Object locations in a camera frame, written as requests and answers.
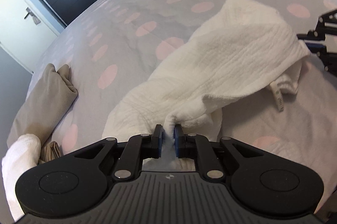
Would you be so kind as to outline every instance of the gray towel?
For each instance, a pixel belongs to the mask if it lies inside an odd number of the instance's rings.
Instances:
[[[7,146],[21,135],[34,134],[42,147],[77,96],[76,88],[69,81],[69,66],[63,65],[56,72],[54,65],[48,64],[16,114]]]

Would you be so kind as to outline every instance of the white door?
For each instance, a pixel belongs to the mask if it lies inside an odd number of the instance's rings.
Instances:
[[[24,19],[27,7],[36,14],[25,0],[0,0],[0,45],[33,72],[38,59],[57,36],[42,20],[36,25],[31,15]]]

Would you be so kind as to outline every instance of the gray wall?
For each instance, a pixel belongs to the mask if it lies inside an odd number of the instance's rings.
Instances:
[[[32,75],[0,47],[0,158],[7,151],[6,140],[13,120],[25,102]],[[0,223],[13,223],[0,177]]]

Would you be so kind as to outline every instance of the gray duvet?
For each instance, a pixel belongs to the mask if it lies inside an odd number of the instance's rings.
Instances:
[[[98,0],[73,21],[42,55],[29,92],[48,63],[71,67],[78,98],[52,140],[64,153],[100,140],[107,117],[133,87],[186,43],[226,0]],[[256,0],[279,10],[296,33],[314,28],[337,0]],[[329,49],[336,49],[332,37]],[[337,80],[316,56],[302,69],[297,96],[285,96],[278,112],[261,90],[223,109],[219,135],[228,135],[297,161],[322,177],[325,193],[337,182]]]

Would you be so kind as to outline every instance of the door handle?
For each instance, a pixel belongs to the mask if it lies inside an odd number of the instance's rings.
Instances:
[[[38,25],[41,21],[40,19],[30,10],[29,7],[26,8],[26,11],[28,12],[27,15],[24,17],[24,20],[28,18],[29,15],[32,16],[33,22]]]

